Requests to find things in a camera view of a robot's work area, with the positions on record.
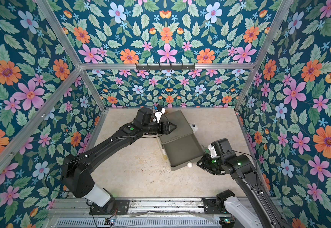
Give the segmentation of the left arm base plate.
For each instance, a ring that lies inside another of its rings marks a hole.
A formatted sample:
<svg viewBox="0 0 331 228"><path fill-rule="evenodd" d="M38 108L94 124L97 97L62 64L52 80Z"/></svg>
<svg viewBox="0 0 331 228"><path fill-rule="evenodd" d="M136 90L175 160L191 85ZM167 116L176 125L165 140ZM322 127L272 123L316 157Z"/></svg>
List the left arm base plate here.
<svg viewBox="0 0 331 228"><path fill-rule="evenodd" d="M111 199L105 206L100 207L95 203L90 203L89 214L93 216L102 215L126 215L128 213L130 200L128 199Z"/></svg>

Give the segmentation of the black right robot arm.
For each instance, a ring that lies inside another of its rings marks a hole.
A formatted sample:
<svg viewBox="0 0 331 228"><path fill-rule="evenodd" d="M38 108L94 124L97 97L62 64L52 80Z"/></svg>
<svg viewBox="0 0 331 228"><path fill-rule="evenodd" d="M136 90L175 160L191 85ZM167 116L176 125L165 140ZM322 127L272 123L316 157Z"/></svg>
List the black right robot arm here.
<svg viewBox="0 0 331 228"><path fill-rule="evenodd" d="M215 206L222 214L230 214L233 219L220 220L223 228L289 228L291 225L279 212L277 206L263 186L258 172L248 154L236 152L226 138L209 144L197 166L212 175L230 175L243 190L254 212L246 208L231 190L217 194Z"/></svg>

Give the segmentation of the grey three-drawer cabinet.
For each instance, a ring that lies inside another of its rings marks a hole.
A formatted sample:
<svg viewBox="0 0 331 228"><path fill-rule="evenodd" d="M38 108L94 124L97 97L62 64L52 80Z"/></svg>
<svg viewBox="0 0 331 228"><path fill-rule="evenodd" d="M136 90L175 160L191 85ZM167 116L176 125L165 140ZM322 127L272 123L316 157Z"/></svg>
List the grey three-drawer cabinet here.
<svg viewBox="0 0 331 228"><path fill-rule="evenodd" d="M168 134L159 134L158 144L164 159L177 154L185 146L193 144L193 136L198 131L198 125L189 123L182 111L175 111L162 115Z"/></svg>

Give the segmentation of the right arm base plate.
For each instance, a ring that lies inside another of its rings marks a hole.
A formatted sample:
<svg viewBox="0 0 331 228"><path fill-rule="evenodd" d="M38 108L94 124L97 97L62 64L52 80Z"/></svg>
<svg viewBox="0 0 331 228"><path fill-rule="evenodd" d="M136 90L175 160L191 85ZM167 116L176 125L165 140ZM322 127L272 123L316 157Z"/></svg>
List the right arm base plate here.
<svg viewBox="0 0 331 228"><path fill-rule="evenodd" d="M241 205L231 190L225 190L216 195L216 199L201 198L204 213L241 215Z"/></svg>

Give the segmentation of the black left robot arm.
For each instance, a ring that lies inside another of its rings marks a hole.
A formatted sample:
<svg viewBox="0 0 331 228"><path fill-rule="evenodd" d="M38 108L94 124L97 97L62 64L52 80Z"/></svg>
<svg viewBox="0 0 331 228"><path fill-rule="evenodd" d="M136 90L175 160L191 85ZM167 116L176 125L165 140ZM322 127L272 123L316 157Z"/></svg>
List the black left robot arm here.
<svg viewBox="0 0 331 228"><path fill-rule="evenodd" d="M76 198L87 199L106 213L111 213L115 208L115 198L95 183L92 172L116 152L138 139L157 138L172 133L177 126L164 113L165 109L161 106L157 106L155 110L143 107L131 122L121 126L105 141L78 155L66 156L60 177L62 184Z"/></svg>

